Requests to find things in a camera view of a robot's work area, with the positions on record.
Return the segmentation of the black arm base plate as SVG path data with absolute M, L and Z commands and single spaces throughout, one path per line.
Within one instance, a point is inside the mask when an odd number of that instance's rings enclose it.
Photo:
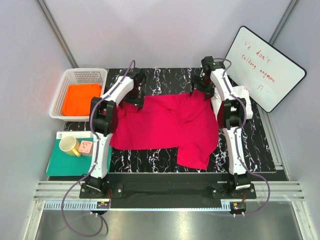
M 135 195 L 204 195 L 213 199 L 257 198 L 254 184 L 236 190 L 227 173 L 110 173 L 105 177 L 107 193 L 99 193 L 81 184 L 81 199 L 124 199 Z

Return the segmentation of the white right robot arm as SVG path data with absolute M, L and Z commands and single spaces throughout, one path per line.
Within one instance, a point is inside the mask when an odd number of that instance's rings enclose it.
M 242 129 L 247 122 L 247 101 L 236 92 L 228 79 L 227 70 L 231 65 L 231 61 L 225 58 L 204 57 L 201 72 L 191 78 L 189 95 L 198 90 L 204 93 L 206 100 L 211 101 L 227 143 L 229 170 L 225 191 L 236 199 L 250 188 L 251 180 L 242 144 Z

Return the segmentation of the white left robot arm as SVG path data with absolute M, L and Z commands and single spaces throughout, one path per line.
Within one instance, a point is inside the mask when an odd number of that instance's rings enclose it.
M 127 69 L 106 93 L 91 100 L 89 125 L 93 134 L 93 152 L 91 166 L 84 181 L 85 186 L 97 198 L 103 198 L 108 193 L 105 178 L 108 174 L 110 142 L 119 122 L 118 107 L 126 102 L 140 111 L 145 101 L 145 92 L 141 87 L 146 80 L 143 69 Z

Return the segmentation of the crimson red t shirt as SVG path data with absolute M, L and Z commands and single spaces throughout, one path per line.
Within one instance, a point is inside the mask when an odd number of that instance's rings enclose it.
M 110 145 L 118 150 L 177 148 L 177 164 L 206 170 L 218 146 L 219 126 L 211 100 L 189 93 L 146 96 L 142 110 L 118 108 Z

